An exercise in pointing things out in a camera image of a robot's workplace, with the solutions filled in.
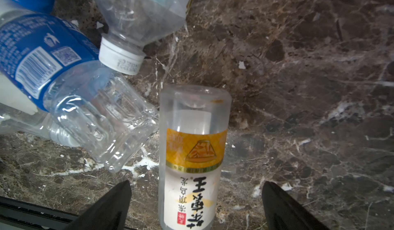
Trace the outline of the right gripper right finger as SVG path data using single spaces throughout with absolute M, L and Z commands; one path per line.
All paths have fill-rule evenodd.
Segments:
M 274 182 L 264 183 L 262 202 L 269 230 L 328 230 Z

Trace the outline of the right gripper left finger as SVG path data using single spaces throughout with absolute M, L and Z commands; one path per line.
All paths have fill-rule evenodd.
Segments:
M 120 182 L 87 209 L 67 230 L 122 230 L 132 196 L 130 182 Z

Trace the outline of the white bottle yellow label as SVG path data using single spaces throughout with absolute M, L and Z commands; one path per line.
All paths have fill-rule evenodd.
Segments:
M 164 230 L 213 225 L 232 98 L 224 90 L 166 85 L 160 92 L 159 203 Z

